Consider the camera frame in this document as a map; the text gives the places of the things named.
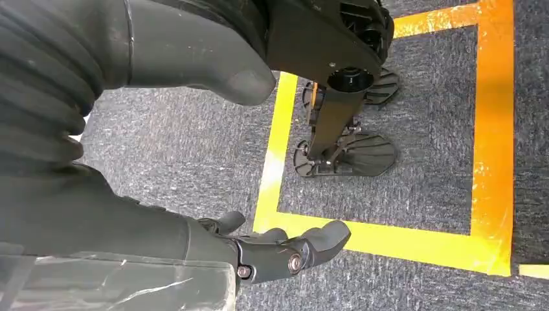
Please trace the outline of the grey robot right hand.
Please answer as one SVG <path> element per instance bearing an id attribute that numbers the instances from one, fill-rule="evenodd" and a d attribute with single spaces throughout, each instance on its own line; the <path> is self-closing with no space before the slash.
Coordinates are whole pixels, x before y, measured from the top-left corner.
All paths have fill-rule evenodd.
<path id="1" fill-rule="evenodd" d="M 293 276 L 294 255 L 301 270 L 335 257 L 350 237 L 343 222 L 232 237 L 240 216 L 141 206 L 78 163 L 74 136 L 107 89 L 189 86 L 264 102 L 276 84 L 263 56 L 268 15 L 265 1 L 2 1 L 1 241 L 33 255 L 227 262 L 269 281 Z"/>

